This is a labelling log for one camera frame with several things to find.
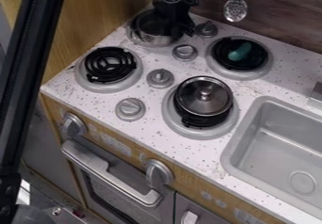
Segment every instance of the speckled countertop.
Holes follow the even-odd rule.
[[[195,21],[200,23],[205,19],[195,16]],[[276,97],[322,115],[322,112],[311,109],[307,105],[308,96],[315,83],[322,81],[322,55],[226,24],[215,24],[219,29],[219,34],[214,39],[202,40],[193,37],[184,38],[179,42],[188,42],[199,50],[199,56],[192,62],[175,60],[171,55],[173,46],[145,49],[134,45],[127,39],[125,27],[121,26],[99,42],[97,46],[120,46],[135,51],[141,57],[144,73],[135,85],[114,94],[89,92],[75,82],[73,68],[71,68],[74,63],[72,63],[71,66],[43,85],[41,91],[283,221],[321,224],[322,220],[236,179],[223,169],[220,164],[220,155],[236,127],[224,137],[198,141],[179,136],[162,121],[161,102],[169,89],[151,88],[146,83],[146,75],[150,71],[160,68],[168,69],[174,73],[175,84],[196,75],[210,75],[223,80],[230,86],[238,101],[239,122],[252,102],[264,95]],[[261,79],[244,82],[230,80],[213,73],[204,59],[206,47],[214,40],[227,36],[245,36],[266,45],[274,56],[274,64],[270,73]],[[129,97],[139,98],[147,106],[146,115],[141,120],[132,123],[119,120],[114,113],[116,104]]]

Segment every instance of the black coil burner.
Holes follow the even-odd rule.
[[[90,83],[111,83],[127,77],[137,68],[135,57],[119,47],[98,48],[85,57]]]
[[[231,61],[228,58],[229,53],[237,50],[245,42],[251,44],[248,55],[240,61]],[[224,38],[213,47],[212,57],[228,70],[252,71],[267,63],[268,52],[260,44],[251,40]]]

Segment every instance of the button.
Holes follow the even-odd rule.
[[[183,44],[176,46],[172,51],[172,55],[180,61],[192,61],[198,56],[198,50],[194,46]]]
[[[147,82],[153,88],[168,88],[173,84],[174,76],[168,70],[154,70],[148,74]]]
[[[210,39],[218,34],[217,27],[210,21],[196,26],[196,35],[202,39]]]
[[[129,98],[120,101],[116,106],[116,115],[124,121],[136,121],[146,113],[145,104],[139,99]]]

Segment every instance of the gray sink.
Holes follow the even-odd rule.
[[[221,155],[234,177],[322,219],[322,118],[258,98]]]

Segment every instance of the stove knob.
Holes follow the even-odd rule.
[[[115,112],[121,120],[136,121],[144,116],[146,107],[139,99],[129,98],[120,101],[116,106]]]
[[[198,50],[194,46],[183,44],[176,46],[172,51],[172,55],[179,61],[192,61],[198,56]]]
[[[218,34],[217,27],[210,21],[196,26],[197,36],[203,39],[210,39]]]
[[[147,82],[153,88],[168,88],[173,84],[174,76],[168,70],[154,70],[148,74]]]
[[[76,137],[83,136],[87,133],[85,123],[72,113],[66,113],[64,116],[61,131],[64,136]]]
[[[147,163],[146,180],[149,187],[160,189],[164,184],[172,184],[172,171],[161,161],[151,159]]]

